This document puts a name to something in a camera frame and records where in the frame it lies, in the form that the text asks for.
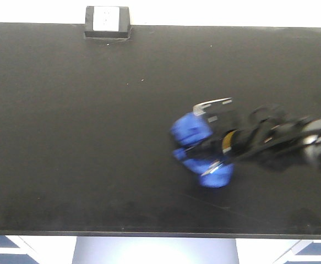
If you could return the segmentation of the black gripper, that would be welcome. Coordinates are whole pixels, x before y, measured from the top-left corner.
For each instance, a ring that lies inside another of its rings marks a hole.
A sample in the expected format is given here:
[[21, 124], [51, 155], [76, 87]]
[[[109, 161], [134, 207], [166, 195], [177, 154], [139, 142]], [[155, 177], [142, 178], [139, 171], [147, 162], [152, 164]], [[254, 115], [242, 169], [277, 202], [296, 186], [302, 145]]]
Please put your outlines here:
[[201, 139], [194, 145], [200, 176], [231, 176], [233, 172], [231, 145], [233, 136], [239, 133], [240, 122], [232, 101], [227, 97], [193, 106], [192, 113], [201, 133]]

